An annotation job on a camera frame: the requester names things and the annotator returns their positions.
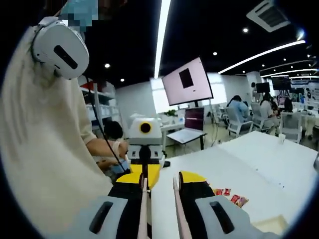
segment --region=red wrapper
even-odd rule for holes
[[[245,197],[241,197],[235,204],[238,206],[238,207],[242,207],[244,206],[249,200]]]
[[[224,192],[224,196],[229,196],[230,195],[230,191],[231,191],[230,188],[226,188],[225,192]]]
[[[240,199],[240,196],[238,196],[238,195],[234,195],[232,198],[231,198],[231,201],[233,202],[233,203],[236,203],[237,201],[238,201],[238,199]]]
[[[223,191],[224,189],[219,189],[219,188],[213,189],[213,192],[215,195],[223,195]]]

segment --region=person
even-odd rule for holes
[[[261,94],[257,92],[257,88],[256,88],[256,83],[252,82],[251,83],[251,87],[252,89],[252,102],[259,102]]]
[[[276,104],[276,102],[274,101],[274,97],[270,97],[270,103],[271,103],[271,108],[273,109],[273,111],[277,111],[278,110],[278,105]]]
[[[239,95],[235,95],[230,102],[227,104],[227,107],[234,107],[236,114],[238,115],[239,121],[241,123],[251,121],[252,118],[249,114],[248,106],[242,102]]]
[[[92,156],[117,161],[106,141],[92,133],[77,78],[57,77],[33,60],[34,37],[30,26],[3,77],[1,161],[10,192],[30,225],[44,237],[54,237],[113,187]],[[127,144],[114,150],[125,159]]]
[[[272,119],[267,120],[264,123],[265,128],[270,128],[268,130],[269,134],[273,134],[273,131],[275,131],[275,135],[279,134],[279,121],[276,117],[277,111],[273,111],[271,107],[271,96],[269,93],[265,93],[262,101],[260,102],[260,113],[262,118],[264,119]]]
[[[285,106],[284,112],[289,112],[289,113],[293,112],[293,102],[289,97],[285,99],[284,106]]]

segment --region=floor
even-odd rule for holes
[[[209,148],[213,144],[216,145],[222,142],[230,141],[235,138],[232,135],[228,135],[228,130],[222,124],[220,126],[217,126],[215,124],[206,124],[204,125],[204,132],[207,133],[204,140],[204,148]],[[303,138],[300,144],[311,149],[317,150],[317,146],[315,145],[315,143],[313,143],[313,141],[308,139],[307,137]],[[167,153],[167,158],[172,158],[191,152],[200,151],[199,139],[190,142],[186,145],[175,144],[172,146],[166,146],[165,150]]]

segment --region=black cable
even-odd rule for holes
[[[96,120],[98,121],[99,129],[100,129],[100,131],[101,131],[101,133],[102,133],[102,135],[103,135],[103,138],[105,139],[106,143],[108,144],[108,146],[109,146],[111,152],[113,153],[114,157],[116,158],[116,160],[118,161],[119,165],[120,165],[121,168],[123,169],[123,172],[125,172],[124,167],[122,166],[122,164],[121,164],[119,158],[116,156],[116,154],[115,154],[115,152],[113,151],[113,149],[112,149],[110,143],[108,142],[108,139],[107,139],[106,135],[105,135],[104,132],[103,132],[103,128],[102,128],[101,123],[100,123],[99,118],[98,118],[98,113],[96,112],[95,104],[93,103],[92,94],[91,94],[91,88],[90,88],[90,86],[89,86],[89,79],[88,79],[86,76],[85,76],[85,78],[86,78],[86,82],[87,82],[88,88],[89,88],[90,102],[91,102],[91,105],[92,105],[92,109],[93,109],[95,118],[96,118]]]

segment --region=tabletop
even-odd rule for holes
[[[293,223],[308,197],[301,194],[310,191],[316,178],[315,170],[310,167],[316,152],[301,145],[291,145],[292,142],[285,141],[283,145],[276,145],[278,138],[274,136],[266,135],[264,138],[259,132],[250,134],[246,138],[242,136],[219,146],[170,159],[171,167],[160,172],[159,181],[152,190],[153,238],[179,238],[172,184],[173,177],[181,170],[198,173],[213,188],[231,188],[232,195],[247,197],[249,202],[243,210],[248,213],[251,222],[283,215],[287,223]],[[258,143],[259,139],[266,139],[266,142]],[[261,163],[262,159],[269,160],[270,153],[266,153],[268,151],[276,151],[280,159],[290,152],[290,160],[279,161],[278,168],[284,170],[282,175],[294,174],[297,177],[300,182],[296,183],[294,180],[296,188],[292,189],[293,183],[283,180],[283,176],[268,172],[270,165]],[[279,179],[284,188],[276,185]]]

